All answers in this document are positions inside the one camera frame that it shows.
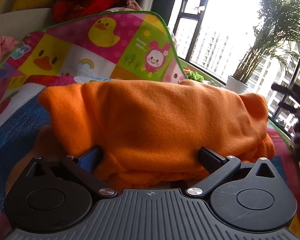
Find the metal screw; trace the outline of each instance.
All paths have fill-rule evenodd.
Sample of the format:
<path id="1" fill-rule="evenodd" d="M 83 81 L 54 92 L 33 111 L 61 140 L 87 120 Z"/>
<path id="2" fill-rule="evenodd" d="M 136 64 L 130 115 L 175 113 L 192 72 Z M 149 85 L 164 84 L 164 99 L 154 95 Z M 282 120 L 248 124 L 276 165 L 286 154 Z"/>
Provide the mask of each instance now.
<path id="1" fill-rule="evenodd" d="M 109 187 L 104 187 L 101 190 L 99 190 L 99 194 L 103 196 L 111 196 L 114 194 L 114 192 L 115 192 L 114 189 Z"/>
<path id="2" fill-rule="evenodd" d="M 200 189 L 198 187 L 191 187 L 191 188 L 187 189 L 187 193 L 192 196 L 198 196 L 198 195 L 201 195 L 203 193 L 203 191 L 202 191 L 202 189 Z"/>

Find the ridged gray surface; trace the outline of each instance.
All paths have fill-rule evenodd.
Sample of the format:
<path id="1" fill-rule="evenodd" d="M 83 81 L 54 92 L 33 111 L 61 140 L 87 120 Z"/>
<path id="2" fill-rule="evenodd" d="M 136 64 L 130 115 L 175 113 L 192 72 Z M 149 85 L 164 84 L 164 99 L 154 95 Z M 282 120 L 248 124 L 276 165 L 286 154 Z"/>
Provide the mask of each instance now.
<path id="1" fill-rule="evenodd" d="M 6 237 L 6 240 L 99 239 L 295 240 L 298 238 L 287 229 L 273 233 L 252 234 L 230 228 L 210 213 L 204 201 L 186 198 L 176 189 L 125 189 L 114 199 L 99 201 L 92 214 L 73 228 L 52 234 L 35 234 L 15 229 Z"/>

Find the duck eye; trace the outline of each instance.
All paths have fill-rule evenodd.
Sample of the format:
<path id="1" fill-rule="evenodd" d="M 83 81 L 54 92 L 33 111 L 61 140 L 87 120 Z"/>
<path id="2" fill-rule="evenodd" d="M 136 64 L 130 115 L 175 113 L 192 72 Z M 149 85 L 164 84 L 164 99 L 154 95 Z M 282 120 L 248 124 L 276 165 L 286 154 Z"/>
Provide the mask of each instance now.
<path id="1" fill-rule="evenodd" d="M 57 57 L 54 57 L 51 63 L 52 63 L 52 64 L 55 64 L 55 63 L 57 62 L 57 60 L 58 60 L 58 58 L 57 58 Z"/>

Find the orange duck beak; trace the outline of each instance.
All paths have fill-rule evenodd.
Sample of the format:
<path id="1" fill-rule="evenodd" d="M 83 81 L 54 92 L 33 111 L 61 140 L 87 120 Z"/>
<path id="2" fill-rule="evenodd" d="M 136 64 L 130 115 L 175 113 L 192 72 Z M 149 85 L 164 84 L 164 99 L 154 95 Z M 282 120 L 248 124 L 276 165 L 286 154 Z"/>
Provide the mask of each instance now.
<path id="1" fill-rule="evenodd" d="M 99 30 L 103 30 L 105 31 L 107 28 L 105 27 L 105 24 L 104 23 L 99 23 L 97 25 L 95 25 L 95 27 Z"/>
<path id="2" fill-rule="evenodd" d="M 42 58 L 36 58 L 33 60 L 33 63 L 36 64 L 39 68 L 43 70 L 52 70 L 50 65 L 50 58 L 49 56 L 44 56 Z"/>

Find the crosshair symbol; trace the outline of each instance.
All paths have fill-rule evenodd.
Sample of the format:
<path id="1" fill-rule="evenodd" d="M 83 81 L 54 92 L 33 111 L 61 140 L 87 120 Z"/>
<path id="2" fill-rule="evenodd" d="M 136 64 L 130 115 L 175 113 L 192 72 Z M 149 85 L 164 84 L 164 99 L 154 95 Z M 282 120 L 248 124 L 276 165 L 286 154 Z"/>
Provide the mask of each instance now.
<path id="1" fill-rule="evenodd" d="M 147 192 L 146 194 L 149 195 L 149 196 L 153 196 L 153 195 L 155 195 L 156 193 L 154 193 L 153 191 L 149 191 L 149 192 Z"/>

